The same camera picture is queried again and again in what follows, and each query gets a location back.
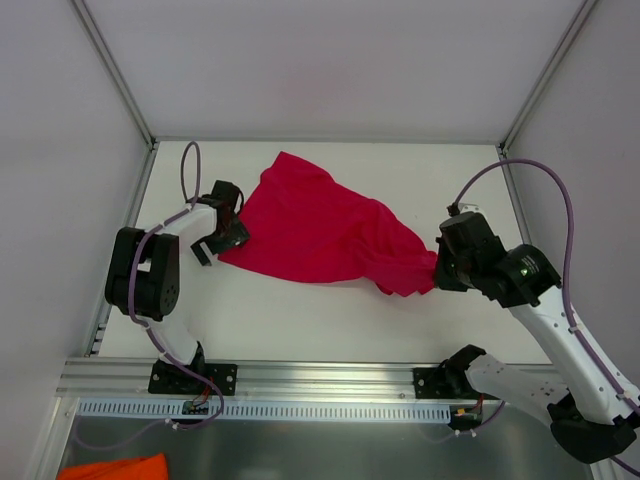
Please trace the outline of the red t-shirt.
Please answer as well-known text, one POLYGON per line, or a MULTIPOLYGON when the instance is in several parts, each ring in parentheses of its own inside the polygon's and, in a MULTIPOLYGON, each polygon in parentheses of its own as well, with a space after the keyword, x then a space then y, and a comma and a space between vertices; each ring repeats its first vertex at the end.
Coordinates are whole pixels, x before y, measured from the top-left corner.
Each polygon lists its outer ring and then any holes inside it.
POLYGON ((435 287, 436 252, 386 205, 290 153, 262 172, 239 218, 250 238, 224 263, 306 284, 367 279, 402 297, 435 287))

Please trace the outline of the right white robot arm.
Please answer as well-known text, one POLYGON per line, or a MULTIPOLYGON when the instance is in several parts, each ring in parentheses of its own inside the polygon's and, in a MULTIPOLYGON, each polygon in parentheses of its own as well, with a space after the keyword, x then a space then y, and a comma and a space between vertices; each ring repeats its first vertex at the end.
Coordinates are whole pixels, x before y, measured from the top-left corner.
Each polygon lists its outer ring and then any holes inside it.
POLYGON ((486 218, 468 211, 439 227, 435 285, 476 290, 533 336, 561 377, 544 381, 467 345, 445 360, 440 380, 453 396, 490 395, 547 427, 574 459, 593 464, 638 438, 639 389, 597 344, 571 305, 560 275, 536 247, 506 250, 486 218))

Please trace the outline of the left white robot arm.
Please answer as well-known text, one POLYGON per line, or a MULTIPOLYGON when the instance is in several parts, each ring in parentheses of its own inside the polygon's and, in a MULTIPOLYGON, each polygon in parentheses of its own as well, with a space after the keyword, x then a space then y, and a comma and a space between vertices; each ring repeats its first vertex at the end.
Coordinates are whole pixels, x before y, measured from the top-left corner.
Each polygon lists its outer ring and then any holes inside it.
POLYGON ((148 391, 206 395, 218 373, 206 362, 201 343, 188 330, 187 282, 198 267, 250 239, 239 219, 244 195, 218 180, 210 193, 149 229, 124 227, 116 235, 105 300, 140 326, 158 350, 148 391))

